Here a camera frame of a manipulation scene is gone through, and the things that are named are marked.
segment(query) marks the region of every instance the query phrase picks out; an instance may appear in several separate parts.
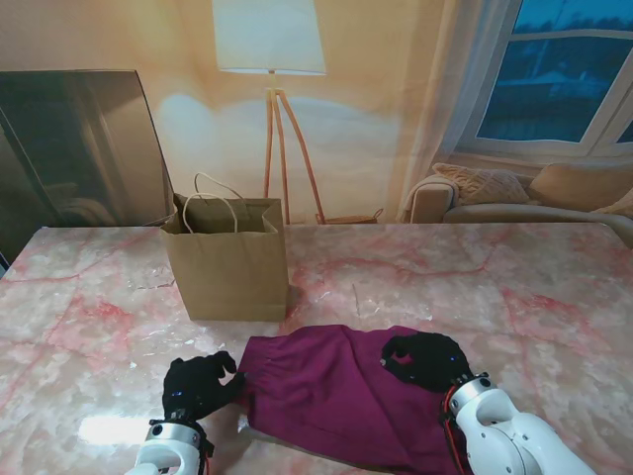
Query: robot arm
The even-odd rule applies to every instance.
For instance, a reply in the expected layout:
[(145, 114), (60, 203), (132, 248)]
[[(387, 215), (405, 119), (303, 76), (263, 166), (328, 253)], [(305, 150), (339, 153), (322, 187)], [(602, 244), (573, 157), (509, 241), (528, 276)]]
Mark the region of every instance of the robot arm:
[[(394, 355), (410, 362), (402, 364)], [(521, 413), (488, 374), (474, 376), (450, 337), (424, 332), (395, 336), (382, 356), (381, 364), (405, 383), (438, 393), (454, 391), (449, 407), (466, 436), (475, 475), (595, 475), (547, 423)]]
[[(163, 383), (164, 421), (149, 421), (149, 432), (126, 475), (158, 475), (178, 467), (176, 475), (202, 475), (214, 447), (197, 423), (230, 403), (244, 384), (226, 351), (171, 362)], [(236, 373), (225, 385), (226, 373)]]
[(595, 475), (547, 423), (521, 413), (487, 376), (461, 386), (449, 406), (475, 475)]

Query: robot finger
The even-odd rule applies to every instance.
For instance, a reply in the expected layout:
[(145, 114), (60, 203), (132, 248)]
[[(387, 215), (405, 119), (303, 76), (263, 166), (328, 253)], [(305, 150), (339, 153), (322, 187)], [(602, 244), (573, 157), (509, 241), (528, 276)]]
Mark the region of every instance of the robot finger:
[(222, 387), (222, 390), (218, 394), (218, 397), (216, 399), (217, 404), (220, 407), (223, 407), (229, 403), (232, 403), (241, 392), (242, 388), (244, 387), (245, 382), (246, 382), (246, 377), (244, 373), (235, 373), (235, 376), (233, 376), (233, 379), (228, 381)]
[(171, 362), (171, 364), (169, 365), (169, 367), (171, 368), (172, 366), (175, 366), (175, 365), (177, 365), (177, 364), (181, 364), (181, 363), (184, 363), (183, 359), (182, 359), (182, 358), (176, 358), (176, 359), (174, 359), (174, 360)]
[(218, 351), (213, 356), (214, 360), (226, 369), (230, 374), (234, 374), (237, 371), (237, 365), (235, 360), (230, 357), (227, 351)]
[(391, 358), (394, 353), (398, 358), (407, 356), (407, 338), (405, 336), (393, 336), (387, 344), (383, 346), (383, 359)]
[(205, 363), (206, 363), (205, 374), (204, 374), (205, 376), (208, 374), (208, 372), (211, 372), (213, 377), (218, 378), (218, 379), (222, 379), (226, 376), (225, 368), (222, 362), (216, 358), (215, 354), (212, 354), (210, 356), (205, 356)]
[(403, 383), (412, 383), (415, 384), (415, 376), (411, 373), (411, 365), (410, 364), (400, 364), (395, 361), (393, 358), (382, 359), (381, 364), (385, 367), (387, 371), (392, 373), (398, 379), (400, 379)]

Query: beige wall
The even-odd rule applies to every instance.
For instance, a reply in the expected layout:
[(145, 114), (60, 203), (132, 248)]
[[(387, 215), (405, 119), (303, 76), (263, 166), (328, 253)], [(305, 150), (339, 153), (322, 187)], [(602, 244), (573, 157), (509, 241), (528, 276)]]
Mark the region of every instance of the beige wall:
[[(279, 76), (277, 85), (302, 126), (328, 216), (373, 214), (400, 199), (444, 5), (316, 0), (327, 75)], [(193, 173), (205, 171), (261, 194), (268, 78), (217, 71), (210, 0), (5, 0), (2, 10), (0, 69), (136, 69), (175, 190), (191, 192)], [(284, 126), (291, 214), (313, 219)]]

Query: table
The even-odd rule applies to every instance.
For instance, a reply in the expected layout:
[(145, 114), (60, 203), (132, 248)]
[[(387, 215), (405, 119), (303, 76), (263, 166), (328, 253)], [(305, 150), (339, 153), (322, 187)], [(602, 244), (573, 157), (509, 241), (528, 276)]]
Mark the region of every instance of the table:
[[(125, 473), (169, 362), (307, 325), (457, 339), (597, 473), (633, 473), (633, 259), (599, 224), (291, 227), (281, 324), (189, 321), (158, 229), (42, 229), (0, 280), (0, 473)], [(368, 473), (205, 420), (215, 473)]]

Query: purple cloth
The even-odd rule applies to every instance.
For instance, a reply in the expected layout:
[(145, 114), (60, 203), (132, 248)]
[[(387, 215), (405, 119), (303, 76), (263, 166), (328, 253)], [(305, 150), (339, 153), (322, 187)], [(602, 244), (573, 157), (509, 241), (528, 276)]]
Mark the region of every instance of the purple cloth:
[(380, 364), (394, 335), (332, 325), (254, 336), (239, 365), (253, 428), (324, 456), (399, 473), (452, 475), (438, 421), (443, 395), (404, 384)]

